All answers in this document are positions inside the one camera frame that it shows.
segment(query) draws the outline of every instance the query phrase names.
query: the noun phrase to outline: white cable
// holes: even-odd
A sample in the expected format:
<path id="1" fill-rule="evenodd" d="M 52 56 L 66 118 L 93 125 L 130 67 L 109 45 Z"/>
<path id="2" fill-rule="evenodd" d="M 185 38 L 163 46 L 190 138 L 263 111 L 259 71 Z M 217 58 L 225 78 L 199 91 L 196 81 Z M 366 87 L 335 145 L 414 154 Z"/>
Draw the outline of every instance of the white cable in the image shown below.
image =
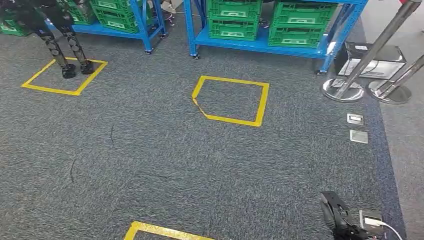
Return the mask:
<path id="1" fill-rule="evenodd" d="M 399 232 L 397 232 L 392 226 L 390 226 L 389 224 L 385 223 L 385 222 L 381 222 L 381 225 L 389 227 L 399 238 L 399 240 L 403 240 L 401 235 L 399 234 Z"/>
<path id="2" fill-rule="evenodd" d="M 374 225 L 374 226 L 386 226 L 386 227 L 389 227 L 395 234 L 396 234 L 396 236 L 399 238 L 399 240 L 403 240 L 402 239 L 402 237 L 401 237 L 401 235 L 392 227 L 392 226 L 390 226 L 389 224 L 387 224 L 387 223 L 385 223 L 385 222 L 383 222 L 383 221 L 379 221 L 379 220 L 376 220 L 376 219 L 371 219 L 371 218 L 365 218 L 365 224 L 368 224 L 368 225 Z"/>

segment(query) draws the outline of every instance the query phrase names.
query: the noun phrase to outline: legged robot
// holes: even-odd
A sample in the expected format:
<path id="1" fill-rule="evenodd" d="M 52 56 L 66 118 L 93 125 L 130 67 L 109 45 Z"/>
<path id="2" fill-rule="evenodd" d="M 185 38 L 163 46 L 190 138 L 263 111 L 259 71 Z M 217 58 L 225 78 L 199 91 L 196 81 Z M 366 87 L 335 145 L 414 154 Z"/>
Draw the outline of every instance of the legged robot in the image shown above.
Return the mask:
<path id="1" fill-rule="evenodd" d="M 84 9 L 84 0 L 74 0 L 77 6 Z M 0 17 L 2 13 L 8 13 L 18 21 L 35 32 L 50 50 L 56 62 L 62 68 L 62 76 L 70 79 L 76 76 L 75 65 L 68 63 L 61 48 L 55 41 L 55 36 L 46 25 L 44 17 L 39 13 L 44 13 L 51 23 L 67 38 L 70 48 L 81 65 L 81 73 L 85 75 L 94 72 L 93 62 L 86 59 L 83 49 L 80 46 L 75 31 L 72 28 L 74 23 L 72 16 L 57 4 L 56 0 L 0 0 Z"/>

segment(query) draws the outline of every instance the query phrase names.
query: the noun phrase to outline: yellow tape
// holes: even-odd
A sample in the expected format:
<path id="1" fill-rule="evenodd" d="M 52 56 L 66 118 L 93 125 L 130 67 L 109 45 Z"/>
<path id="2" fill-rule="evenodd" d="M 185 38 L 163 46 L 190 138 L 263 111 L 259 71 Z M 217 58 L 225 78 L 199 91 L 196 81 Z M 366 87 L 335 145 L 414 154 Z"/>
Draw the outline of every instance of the yellow tape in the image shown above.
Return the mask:
<path id="1" fill-rule="evenodd" d="M 78 60 L 75 57 L 66 57 L 67 60 Z M 36 79 L 40 74 L 42 74 L 44 71 L 46 71 L 51 65 L 53 65 L 56 60 L 53 59 L 51 62 L 49 62 L 46 66 L 44 66 L 40 71 L 38 71 L 34 76 L 32 76 L 30 79 L 28 79 L 26 82 L 24 82 L 21 87 L 28 88 L 28 89 L 34 89 L 34 90 L 40 90 L 44 92 L 50 92 L 50 93 L 56 93 L 56 94 L 67 94 L 67 95 L 73 95 L 73 96 L 79 96 L 81 92 L 84 90 L 84 88 L 87 87 L 87 85 L 108 65 L 107 61 L 101 61 L 101 60 L 94 60 L 89 59 L 90 61 L 94 63 L 100 63 L 100 66 L 92 73 L 86 80 L 82 82 L 82 84 L 75 90 L 62 90 L 62 89 L 56 89 L 56 88 L 50 88 L 50 87 L 44 87 L 44 86 L 37 86 L 30 84 L 34 79 Z"/>
<path id="2" fill-rule="evenodd" d="M 131 226 L 126 232 L 123 240 L 133 240 L 138 231 L 162 235 L 165 237 L 174 238 L 178 240 L 213 240 L 212 238 L 198 236 L 198 235 L 194 235 L 194 234 L 183 232 L 183 231 L 177 231 L 177 230 L 162 227 L 162 226 L 155 226 L 152 224 L 139 222 L 139 221 L 134 221 L 131 223 Z"/>
<path id="3" fill-rule="evenodd" d="M 247 121 L 247 120 L 240 120 L 235 118 L 206 114 L 206 112 L 203 111 L 202 108 L 199 106 L 198 101 L 196 99 L 200 93 L 200 89 L 202 88 L 203 83 L 205 83 L 205 80 L 216 80 L 216 81 L 222 81 L 222 82 L 252 84 L 252 85 L 261 86 L 262 94 L 260 95 L 259 107 L 257 109 L 255 121 Z M 223 78 L 223 77 L 216 77 L 216 76 L 200 76 L 197 82 L 197 85 L 196 87 L 194 87 L 193 93 L 191 94 L 191 99 L 193 100 L 193 103 L 199 108 L 200 112 L 208 119 L 223 121 L 223 122 L 233 123 L 233 124 L 242 124 L 242 125 L 248 125 L 253 127 L 260 127 L 262 125 L 262 119 L 264 118 L 264 114 L 265 114 L 265 106 L 267 105 L 269 88 L 270 88 L 270 84 L 265 82 L 246 81 L 246 80 Z"/>

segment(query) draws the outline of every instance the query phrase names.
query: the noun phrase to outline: black cable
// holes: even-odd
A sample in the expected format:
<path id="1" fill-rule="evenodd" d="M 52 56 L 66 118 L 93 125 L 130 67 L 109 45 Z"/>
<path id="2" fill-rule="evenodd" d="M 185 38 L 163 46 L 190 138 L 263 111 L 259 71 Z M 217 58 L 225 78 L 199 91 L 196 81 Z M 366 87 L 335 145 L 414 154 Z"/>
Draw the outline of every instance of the black cable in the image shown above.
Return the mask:
<path id="1" fill-rule="evenodd" d="M 380 61 L 379 61 L 379 60 L 377 60 L 377 63 L 375 64 L 375 66 L 374 66 L 371 70 L 366 71 L 366 72 L 364 72 L 364 73 L 361 73 L 361 75 L 365 75 L 365 74 L 368 74 L 368 73 L 372 72 L 374 69 L 376 69 L 376 68 L 377 68 L 377 66 L 379 65 L 379 63 L 380 63 Z"/>

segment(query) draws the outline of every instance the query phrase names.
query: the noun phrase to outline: shelf caster wheel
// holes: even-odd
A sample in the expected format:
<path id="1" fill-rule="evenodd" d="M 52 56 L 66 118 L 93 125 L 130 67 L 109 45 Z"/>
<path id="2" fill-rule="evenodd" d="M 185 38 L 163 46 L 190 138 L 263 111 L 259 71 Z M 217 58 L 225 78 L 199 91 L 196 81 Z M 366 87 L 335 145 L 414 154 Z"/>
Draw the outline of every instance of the shelf caster wheel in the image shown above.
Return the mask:
<path id="1" fill-rule="evenodd" d="M 316 71 L 315 72 L 315 74 L 317 75 L 317 76 L 325 76 L 325 75 L 327 75 L 327 72 L 326 71 Z"/>

